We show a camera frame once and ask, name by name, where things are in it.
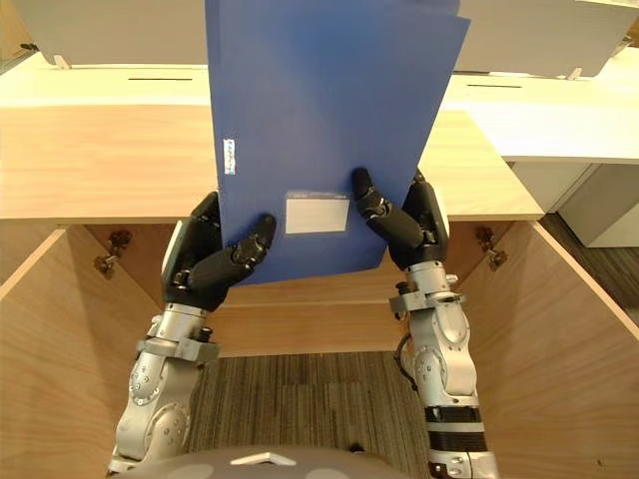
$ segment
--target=robotic arm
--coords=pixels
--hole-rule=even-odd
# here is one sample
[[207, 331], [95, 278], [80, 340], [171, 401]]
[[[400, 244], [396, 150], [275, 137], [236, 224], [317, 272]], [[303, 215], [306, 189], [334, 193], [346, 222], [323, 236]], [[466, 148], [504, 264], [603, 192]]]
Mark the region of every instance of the robotic arm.
[[[406, 273], [390, 300], [395, 317], [409, 318], [410, 333], [395, 354], [425, 409], [433, 479], [497, 479], [479, 414], [477, 373], [468, 353], [470, 330], [461, 296], [446, 274], [448, 228], [432, 186], [417, 171], [401, 210], [374, 187], [368, 171], [355, 170], [352, 186], [359, 213], [388, 242], [390, 257]], [[413, 352], [404, 367], [404, 346]]]
[[275, 218], [264, 215], [244, 239], [223, 248], [216, 193], [178, 222], [162, 266], [167, 305], [138, 343], [110, 474], [183, 452], [200, 365], [214, 362], [219, 352], [209, 342], [206, 316], [262, 262], [275, 230]]

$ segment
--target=open cabinet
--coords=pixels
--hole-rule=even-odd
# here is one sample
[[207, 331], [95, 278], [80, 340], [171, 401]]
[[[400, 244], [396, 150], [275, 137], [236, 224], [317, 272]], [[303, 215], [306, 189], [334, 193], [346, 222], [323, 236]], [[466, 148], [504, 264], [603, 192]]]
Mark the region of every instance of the open cabinet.
[[[637, 326], [539, 224], [493, 229], [505, 264], [492, 270], [473, 224], [461, 223], [447, 268], [463, 279], [502, 477], [634, 477]], [[123, 268], [111, 280], [93, 268], [104, 253], [87, 228], [57, 229], [0, 286], [3, 478], [103, 477], [136, 341], [160, 310]], [[154, 270], [160, 259], [138, 260]], [[225, 356], [391, 350], [404, 325], [385, 299], [399, 280], [385, 260], [370, 271], [237, 288], [211, 317], [214, 338]]]

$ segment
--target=desk surface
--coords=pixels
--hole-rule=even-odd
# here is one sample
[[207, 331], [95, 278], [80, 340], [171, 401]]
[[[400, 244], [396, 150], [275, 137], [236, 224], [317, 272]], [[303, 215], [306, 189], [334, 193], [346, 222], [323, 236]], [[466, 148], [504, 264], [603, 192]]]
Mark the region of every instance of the desk surface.
[[[0, 220], [169, 223], [217, 188], [206, 69], [67, 72], [36, 55], [15, 70], [0, 77]], [[542, 216], [463, 112], [440, 112], [419, 165], [452, 221]]]

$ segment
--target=blue folder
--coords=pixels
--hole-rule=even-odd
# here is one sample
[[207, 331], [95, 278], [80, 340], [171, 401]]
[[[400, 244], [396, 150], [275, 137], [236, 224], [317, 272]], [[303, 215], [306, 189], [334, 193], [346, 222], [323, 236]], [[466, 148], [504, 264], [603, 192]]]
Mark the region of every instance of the blue folder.
[[[387, 198], [403, 202], [468, 27], [457, 7], [455, 0], [207, 2], [225, 243], [261, 213], [279, 222], [269, 255], [245, 283], [379, 265], [385, 243], [348, 202], [350, 173], [368, 168]], [[331, 201], [329, 210], [346, 204], [344, 228], [287, 233], [299, 199], [317, 200], [322, 212]], [[310, 223], [321, 223], [314, 211]]]

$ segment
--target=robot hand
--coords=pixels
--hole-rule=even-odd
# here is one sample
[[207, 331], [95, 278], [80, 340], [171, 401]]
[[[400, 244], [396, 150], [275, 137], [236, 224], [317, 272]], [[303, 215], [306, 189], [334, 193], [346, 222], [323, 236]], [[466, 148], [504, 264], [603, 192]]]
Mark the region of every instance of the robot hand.
[[266, 214], [244, 239], [223, 247], [218, 194], [209, 194], [173, 232], [162, 265], [165, 302], [215, 310], [262, 262], [275, 231], [276, 219]]
[[445, 260], [448, 222], [434, 189], [419, 170], [401, 210], [381, 195], [364, 168], [352, 173], [352, 188], [359, 214], [388, 241], [390, 257], [400, 269], [424, 261]]

